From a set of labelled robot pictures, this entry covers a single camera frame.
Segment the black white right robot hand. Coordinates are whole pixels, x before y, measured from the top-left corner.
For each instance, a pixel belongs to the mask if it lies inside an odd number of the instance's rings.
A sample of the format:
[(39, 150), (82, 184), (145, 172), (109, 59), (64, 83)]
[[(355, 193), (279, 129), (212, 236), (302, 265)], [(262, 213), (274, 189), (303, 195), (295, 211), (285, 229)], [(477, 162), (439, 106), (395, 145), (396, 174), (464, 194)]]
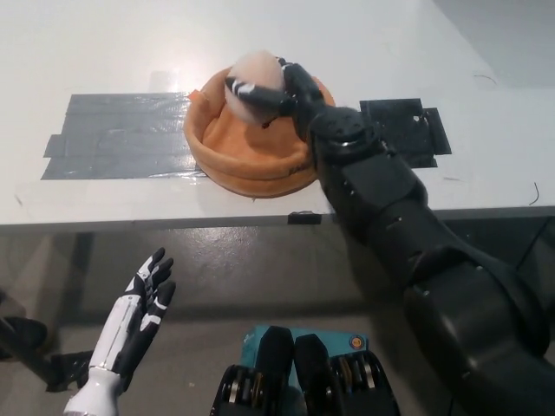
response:
[(276, 56), (281, 86), (266, 87), (241, 75), (228, 74), (225, 92), (247, 112), (242, 115), (234, 106), (230, 110), (247, 123), (267, 128), (275, 119), (290, 117), (300, 140), (306, 141), (309, 126), (326, 107), (323, 92), (315, 79), (299, 64)]

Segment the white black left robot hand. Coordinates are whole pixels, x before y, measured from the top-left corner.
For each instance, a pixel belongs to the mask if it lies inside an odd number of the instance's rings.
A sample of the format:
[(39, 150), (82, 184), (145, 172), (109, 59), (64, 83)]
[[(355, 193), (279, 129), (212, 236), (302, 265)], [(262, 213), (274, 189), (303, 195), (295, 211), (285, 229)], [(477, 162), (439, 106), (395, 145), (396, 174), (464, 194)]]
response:
[(130, 380), (150, 348), (176, 290), (170, 279), (173, 259), (157, 249), (118, 297), (101, 331), (89, 362)]

